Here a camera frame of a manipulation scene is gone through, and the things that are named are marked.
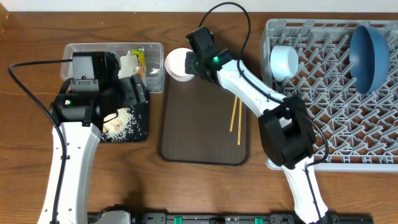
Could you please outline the yellow snack wrapper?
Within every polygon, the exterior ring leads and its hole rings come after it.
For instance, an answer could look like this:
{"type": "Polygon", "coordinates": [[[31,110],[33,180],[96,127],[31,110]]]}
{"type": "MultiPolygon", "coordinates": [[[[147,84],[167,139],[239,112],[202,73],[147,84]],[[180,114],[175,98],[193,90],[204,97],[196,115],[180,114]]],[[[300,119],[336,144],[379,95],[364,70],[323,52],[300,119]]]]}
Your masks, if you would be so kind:
{"type": "Polygon", "coordinates": [[[145,82],[147,67],[144,49],[132,49],[131,55],[137,60],[137,65],[134,67],[135,73],[140,75],[142,81],[145,82]]]}

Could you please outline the white tissue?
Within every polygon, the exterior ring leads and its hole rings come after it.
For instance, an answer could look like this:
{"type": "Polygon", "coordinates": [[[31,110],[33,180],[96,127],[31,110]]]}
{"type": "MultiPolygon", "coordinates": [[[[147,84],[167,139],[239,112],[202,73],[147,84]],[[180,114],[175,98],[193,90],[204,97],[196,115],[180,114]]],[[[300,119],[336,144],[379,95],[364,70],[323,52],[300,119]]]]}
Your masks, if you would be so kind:
{"type": "Polygon", "coordinates": [[[118,78],[131,77],[139,70],[139,62],[135,55],[131,51],[128,51],[125,56],[120,57],[121,69],[118,73],[118,78]]]}

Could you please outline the pink bowl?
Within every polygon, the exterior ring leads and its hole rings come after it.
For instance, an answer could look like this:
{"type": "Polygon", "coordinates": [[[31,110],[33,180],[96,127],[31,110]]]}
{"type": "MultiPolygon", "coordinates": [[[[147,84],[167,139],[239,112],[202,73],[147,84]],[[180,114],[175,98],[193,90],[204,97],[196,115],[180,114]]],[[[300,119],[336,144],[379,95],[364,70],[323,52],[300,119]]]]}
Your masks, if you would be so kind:
{"type": "Polygon", "coordinates": [[[193,74],[185,72],[185,59],[187,52],[192,52],[188,48],[178,48],[171,51],[165,59],[165,69],[167,73],[179,82],[187,82],[194,78],[193,74]]]}

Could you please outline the light blue bowl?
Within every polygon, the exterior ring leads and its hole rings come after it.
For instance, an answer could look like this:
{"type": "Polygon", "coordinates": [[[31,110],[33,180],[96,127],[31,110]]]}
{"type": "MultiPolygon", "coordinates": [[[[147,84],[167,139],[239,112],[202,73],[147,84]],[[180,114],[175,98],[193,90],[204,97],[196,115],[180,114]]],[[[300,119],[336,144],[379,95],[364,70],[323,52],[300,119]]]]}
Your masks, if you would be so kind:
{"type": "Polygon", "coordinates": [[[278,82],[293,78],[299,68],[299,59],[295,49],[287,45],[276,45],[271,51],[271,72],[278,82]]]}

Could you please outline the dark blue plate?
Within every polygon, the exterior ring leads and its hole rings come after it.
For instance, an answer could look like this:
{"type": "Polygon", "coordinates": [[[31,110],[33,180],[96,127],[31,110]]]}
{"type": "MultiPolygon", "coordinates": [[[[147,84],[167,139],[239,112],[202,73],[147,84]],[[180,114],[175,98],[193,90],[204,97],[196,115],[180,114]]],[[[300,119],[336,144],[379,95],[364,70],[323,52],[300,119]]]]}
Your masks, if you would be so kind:
{"type": "Polygon", "coordinates": [[[386,81],[390,66],[389,47],[383,33],[370,26],[359,26],[351,37],[349,61],[354,87],[360,94],[378,90],[386,81]]]}

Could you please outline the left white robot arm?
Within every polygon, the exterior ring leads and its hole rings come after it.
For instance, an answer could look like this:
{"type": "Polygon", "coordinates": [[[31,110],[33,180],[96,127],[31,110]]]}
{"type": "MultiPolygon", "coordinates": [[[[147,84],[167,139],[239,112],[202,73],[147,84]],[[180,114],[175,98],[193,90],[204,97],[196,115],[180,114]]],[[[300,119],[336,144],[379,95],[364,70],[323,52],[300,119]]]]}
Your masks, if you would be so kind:
{"type": "Polygon", "coordinates": [[[39,223],[87,223],[90,176],[108,115],[147,103],[147,91],[130,55],[75,52],[72,77],[50,105],[53,156],[39,223]]]}

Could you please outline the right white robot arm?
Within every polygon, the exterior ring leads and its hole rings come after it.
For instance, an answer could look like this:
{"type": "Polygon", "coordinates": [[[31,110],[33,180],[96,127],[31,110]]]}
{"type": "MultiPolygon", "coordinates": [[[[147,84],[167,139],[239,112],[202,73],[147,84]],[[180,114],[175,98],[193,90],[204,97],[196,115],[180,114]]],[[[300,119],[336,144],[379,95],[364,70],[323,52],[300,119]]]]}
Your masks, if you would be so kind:
{"type": "Polygon", "coordinates": [[[265,85],[230,50],[220,50],[207,27],[195,29],[186,38],[191,48],[185,59],[186,73],[230,91],[256,115],[263,150],[283,170],[296,215],[304,223],[326,223],[328,207],[313,168],[317,126],[304,101],[265,85]]]}

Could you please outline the grey dishwasher rack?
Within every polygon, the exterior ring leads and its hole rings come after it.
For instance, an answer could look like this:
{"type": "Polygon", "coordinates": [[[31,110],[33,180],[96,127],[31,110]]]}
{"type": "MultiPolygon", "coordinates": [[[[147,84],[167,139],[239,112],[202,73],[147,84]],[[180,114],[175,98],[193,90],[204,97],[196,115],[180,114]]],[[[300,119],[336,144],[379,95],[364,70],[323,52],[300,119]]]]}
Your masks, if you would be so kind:
{"type": "Polygon", "coordinates": [[[270,19],[260,40],[264,82],[279,93],[300,96],[328,145],[315,145],[315,158],[326,157],[319,171],[397,171],[397,22],[375,20],[270,19]],[[359,26],[379,30],[387,40],[390,67],[382,86],[360,94],[349,60],[351,36],[359,26]],[[293,47],[299,66],[281,82],[271,74],[271,51],[293,47]]]}

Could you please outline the clear plastic bin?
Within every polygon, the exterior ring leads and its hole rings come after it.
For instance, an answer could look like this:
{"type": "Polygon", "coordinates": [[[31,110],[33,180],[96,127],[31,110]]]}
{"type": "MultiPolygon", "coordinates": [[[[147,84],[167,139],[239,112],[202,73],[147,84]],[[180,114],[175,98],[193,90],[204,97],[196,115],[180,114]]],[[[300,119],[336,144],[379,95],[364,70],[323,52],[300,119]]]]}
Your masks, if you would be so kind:
{"type": "Polygon", "coordinates": [[[116,55],[120,64],[120,57],[125,56],[132,49],[145,51],[146,59],[146,89],[152,93],[160,93],[164,89],[164,48],[157,42],[103,42],[103,43],[75,43],[65,47],[63,58],[71,59],[74,52],[111,52],[116,55]]]}

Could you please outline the brown serving tray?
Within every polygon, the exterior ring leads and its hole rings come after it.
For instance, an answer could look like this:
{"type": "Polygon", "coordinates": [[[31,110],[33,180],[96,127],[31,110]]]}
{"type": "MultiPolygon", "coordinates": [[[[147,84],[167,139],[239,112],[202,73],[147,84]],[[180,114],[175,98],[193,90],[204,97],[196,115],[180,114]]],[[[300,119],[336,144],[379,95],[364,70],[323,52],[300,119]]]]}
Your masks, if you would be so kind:
{"type": "Polygon", "coordinates": [[[241,145],[237,102],[229,131],[234,95],[198,76],[179,82],[168,73],[157,150],[169,162],[240,166],[250,151],[251,112],[242,104],[241,145]]]}

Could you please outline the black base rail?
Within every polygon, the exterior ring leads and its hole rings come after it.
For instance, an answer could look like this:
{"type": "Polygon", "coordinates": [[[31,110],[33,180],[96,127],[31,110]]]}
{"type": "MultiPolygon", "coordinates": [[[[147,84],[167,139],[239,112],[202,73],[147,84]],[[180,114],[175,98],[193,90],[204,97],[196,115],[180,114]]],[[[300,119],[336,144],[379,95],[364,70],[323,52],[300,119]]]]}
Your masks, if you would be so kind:
{"type": "Polygon", "coordinates": [[[139,213],[126,205],[116,204],[100,213],[87,214],[88,223],[130,223],[130,224],[289,224],[303,223],[293,213],[268,215],[231,214],[168,214],[165,210],[139,213]]]}

